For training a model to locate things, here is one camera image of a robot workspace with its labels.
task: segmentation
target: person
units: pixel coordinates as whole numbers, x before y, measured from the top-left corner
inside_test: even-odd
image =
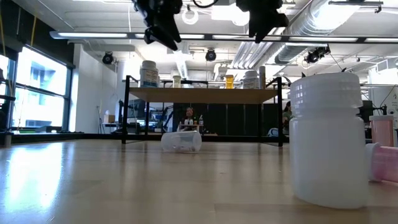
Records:
[[[187,110],[185,111],[185,116],[184,118],[181,120],[181,123],[184,124],[185,120],[193,120],[193,122],[197,121],[197,119],[194,117],[193,115],[193,108],[192,107],[188,107]],[[196,130],[196,127],[193,126],[186,126],[183,127],[183,129],[181,129],[181,131],[194,131]]]
[[[292,107],[290,101],[286,103],[284,113],[282,114],[282,122],[284,124],[284,134],[289,134],[289,121],[293,118]]]

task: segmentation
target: ceiling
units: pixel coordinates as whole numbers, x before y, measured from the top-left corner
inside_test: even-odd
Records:
[[[25,10],[36,15],[39,19],[60,31],[96,31],[96,32],[143,32],[145,25],[140,14],[134,12],[132,4],[104,3],[98,1],[77,0],[13,0]],[[337,28],[332,35],[383,35],[398,36],[398,1],[383,0],[383,10],[375,14],[375,7],[360,9],[354,13],[342,26]],[[287,14],[292,18],[308,0],[295,0],[296,6],[288,9]],[[231,21],[214,21],[207,11],[199,13],[199,20],[194,25],[188,25],[181,19],[181,14],[175,17],[181,33],[212,33],[212,34],[244,34],[247,26],[236,26]],[[146,60],[157,62],[161,73],[176,69],[172,55],[167,55],[167,49],[158,43],[145,44],[143,40],[91,40],[91,45],[131,44],[141,53]],[[188,60],[189,70],[213,71],[216,63],[232,60],[239,49],[240,42],[215,42],[215,41],[188,41],[189,50],[193,58]],[[205,53],[208,48],[214,48],[217,53],[217,62],[206,62]],[[366,45],[366,44],[331,44],[332,55],[341,67],[351,68],[363,63],[365,60],[377,56],[398,55],[398,45]],[[121,57],[128,57],[124,52]],[[357,55],[362,55],[357,62]],[[296,66],[288,66],[281,72],[290,77],[301,76],[301,73],[312,75],[314,73],[338,72],[341,69],[331,57],[325,57],[315,65],[302,62],[303,57],[292,62]],[[358,71],[359,76],[365,76],[366,70]]]

